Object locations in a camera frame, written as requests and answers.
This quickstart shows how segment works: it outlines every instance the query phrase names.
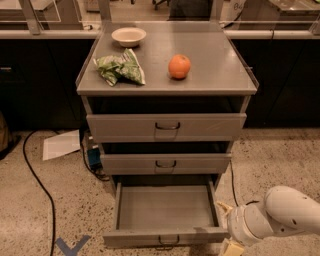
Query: orange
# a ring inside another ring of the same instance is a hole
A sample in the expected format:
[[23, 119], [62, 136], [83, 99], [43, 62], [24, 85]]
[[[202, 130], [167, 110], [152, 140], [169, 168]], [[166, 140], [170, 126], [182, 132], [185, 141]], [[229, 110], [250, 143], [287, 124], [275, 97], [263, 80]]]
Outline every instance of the orange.
[[171, 77], [176, 79], [185, 78], [191, 68], [189, 58], [183, 54], [174, 55], [168, 65], [168, 71]]

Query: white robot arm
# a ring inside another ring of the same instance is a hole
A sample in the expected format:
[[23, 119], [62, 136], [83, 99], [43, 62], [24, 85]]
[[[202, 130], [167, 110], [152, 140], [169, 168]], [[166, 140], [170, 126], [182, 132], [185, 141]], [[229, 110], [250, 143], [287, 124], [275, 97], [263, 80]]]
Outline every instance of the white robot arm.
[[263, 202], [233, 208], [228, 215], [228, 231], [244, 246], [269, 236], [320, 235], [320, 204], [293, 188], [276, 186]]

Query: speckled floor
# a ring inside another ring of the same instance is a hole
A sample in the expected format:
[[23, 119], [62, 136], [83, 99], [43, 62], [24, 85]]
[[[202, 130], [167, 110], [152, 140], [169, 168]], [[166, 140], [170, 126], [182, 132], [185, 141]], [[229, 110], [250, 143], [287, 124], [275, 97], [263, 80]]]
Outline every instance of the speckled floor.
[[[0, 161], [0, 255], [49, 255], [51, 206], [25, 163], [22, 140]], [[26, 149], [35, 172], [52, 195], [56, 206], [56, 238], [72, 249], [83, 236], [90, 236], [77, 254], [104, 255], [216, 255], [219, 245], [156, 249], [107, 249], [102, 234], [111, 230], [114, 198], [108, 182], [87, 171], [80, 152], [42, 161], [43, 140], [54, 135], [32, 135]], [[320, 202], [319, 129], [245, 129], [233, 147], [235, 191], [239, 204], [261, 200], [275, 185], [296, 188]], [[222, 176], [217, 199], [235, 205], [230, 166]], [[54, 255], [66, 255], [56, 245]], [[320, 255], [320, 237], [267, 238], [246, 250], [243, 256]]]

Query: gray tabletop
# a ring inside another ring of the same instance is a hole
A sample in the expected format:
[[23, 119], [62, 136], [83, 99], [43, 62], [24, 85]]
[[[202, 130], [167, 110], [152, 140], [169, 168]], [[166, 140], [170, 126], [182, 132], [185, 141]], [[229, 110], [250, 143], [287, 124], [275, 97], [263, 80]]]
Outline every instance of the gray tabletop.
[[[96, 70], [94, 58], [121, 55], [124, 48], [111, 33], [121, 27], [138, 27], [146, 38], [133, 48], [145, 72], [146, 84], [118, 82], [110, 87]], [[185, 54], [191, 70], [184, 80], [168, 75], [174, 54]], [[227, 37], [215, 22], [108, 23], [78, 79], [78, 93], [87, 96], [133, 95], [251, 95], [256, 87]]]

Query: crumpled bag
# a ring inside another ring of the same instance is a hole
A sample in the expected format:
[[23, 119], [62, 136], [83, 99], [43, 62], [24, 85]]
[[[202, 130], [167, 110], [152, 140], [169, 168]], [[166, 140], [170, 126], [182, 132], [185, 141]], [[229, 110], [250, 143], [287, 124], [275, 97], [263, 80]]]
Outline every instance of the crumpled bag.
[[114, 86], [119, 78], [124, 77], [139, 85], [144, 85], [145, 76], [132, 49], [125, 49], [119, 56], [106, 56], [94, 59], [97, 70], [110, 86]]

